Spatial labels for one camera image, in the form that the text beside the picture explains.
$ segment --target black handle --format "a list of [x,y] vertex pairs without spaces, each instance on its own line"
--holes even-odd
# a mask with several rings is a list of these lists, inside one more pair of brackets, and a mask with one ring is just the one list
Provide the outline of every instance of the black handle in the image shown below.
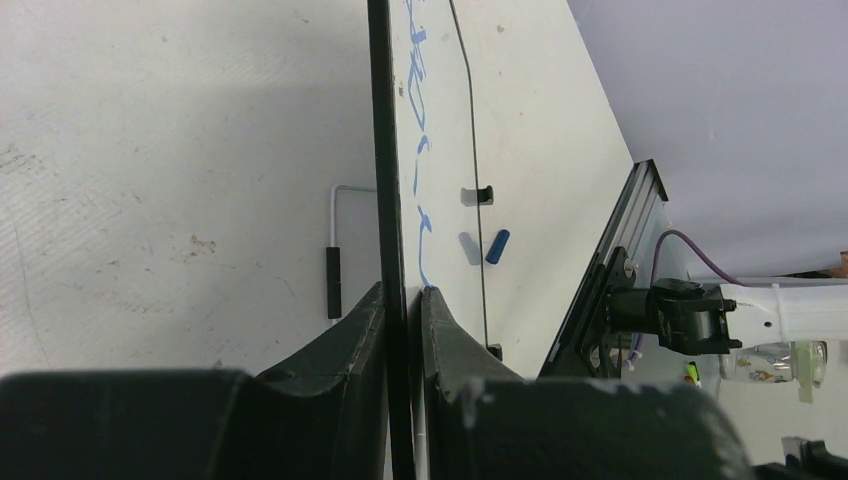
[[342,252],[327,247],[327,318],[342,318]]

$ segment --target blue marker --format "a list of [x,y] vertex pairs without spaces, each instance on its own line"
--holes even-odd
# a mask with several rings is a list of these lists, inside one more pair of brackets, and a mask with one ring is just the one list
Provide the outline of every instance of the blue marker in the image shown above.
[[501,254],[504,247],[506,247],[507,240],[509,240],[509,230],[501,230],[495,235],[495,241],[492,242],[492,246],[489,247],[489,253],[486,254],[487,262],[497,265],[501,261]]

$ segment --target blue marker cap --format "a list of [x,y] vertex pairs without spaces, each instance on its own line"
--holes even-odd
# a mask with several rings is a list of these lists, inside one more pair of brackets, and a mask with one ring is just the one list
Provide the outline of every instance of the blue marker cap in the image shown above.
[[509,230],[501,230],[495,235],[495,241],[492,242],[492,246],[489,247],[489,253],[486,254],[486,261],[491,263],[492,265],[497,265],[499,261],[501,261],[501,254],[503,253],[504,247],[506,247],[506,242],[509,240]]

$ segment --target purple cable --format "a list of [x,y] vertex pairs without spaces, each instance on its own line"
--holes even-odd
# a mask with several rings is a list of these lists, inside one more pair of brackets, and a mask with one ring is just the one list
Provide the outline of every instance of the purple cable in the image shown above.
[[[700,258],[701,261],[704,262],[708,267],[710,267],[710,270],[712,270],[713,273],[721,277],[722,280],[726,281],[727,283],[732,283],[734,285],[741,285],[743,287],[747,287],[747,285],[731,277],[724,270],[719,268],[719,266],[716,265],[712,260],[710,260],[707,254],[704,253],[704,251],[701,250],[698,245],[696,245],[695,242],[691,238],[689,238],[689,236],[687,236],[680,230],[673,229],[664,231],[660,235],[660,238],[657,239],[657,246],[654,248],[654,263],[651,266],[651,283],[649,285],[653,285],[654,282],[657,281],[657,265],[660,263],[660,248],[662,247],[662,242],[663,240],[665,240],[665,237],[669,235],[675,235],[677,237],[680,237],[680,239],[683,240],[686,245],[689,245],[689,248],[691,248],[692,251],[695,252],[695,255],[697,255],[698,258]],[[639,334],[636,338],[636,348],[633,349],[633,352],[630,352],[630,356],[628,357],[628,360],[630,361],[631,365],[633,365],[633,360],[636,359],[636,352],[638,352],[639,349],[642,348],[643,338],[644,336],[642,334]]]

